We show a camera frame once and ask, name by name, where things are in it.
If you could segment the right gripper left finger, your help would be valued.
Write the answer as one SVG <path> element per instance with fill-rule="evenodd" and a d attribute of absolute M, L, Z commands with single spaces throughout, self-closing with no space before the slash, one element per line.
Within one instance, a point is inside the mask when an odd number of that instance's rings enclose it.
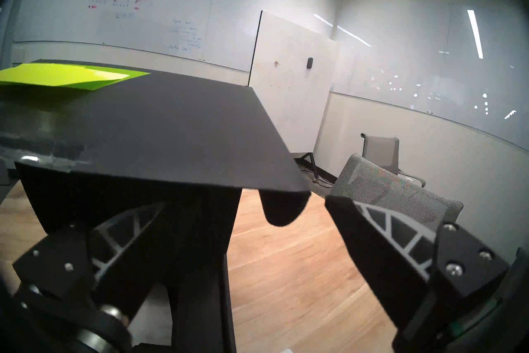
<path fill-rule="evenodd" d="M 133 319 L 161 266 L 155 255 L 166 202 L 127 209 L 97 226 L 71 224 L 48 234 L 13 264 L 21 283 L 66 303 L 109 305 Z"/>

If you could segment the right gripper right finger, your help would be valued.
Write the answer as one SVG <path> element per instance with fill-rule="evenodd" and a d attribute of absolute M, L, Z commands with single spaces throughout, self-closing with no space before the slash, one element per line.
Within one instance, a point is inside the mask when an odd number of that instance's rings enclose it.
<path fill-rule="evenodd" d="M 510 264 L 451 220 L 413 218 L 345 196 L 330 213 L 354 265 L 397 328 L 395 341 L 455 341 L 474 327 Z"/>

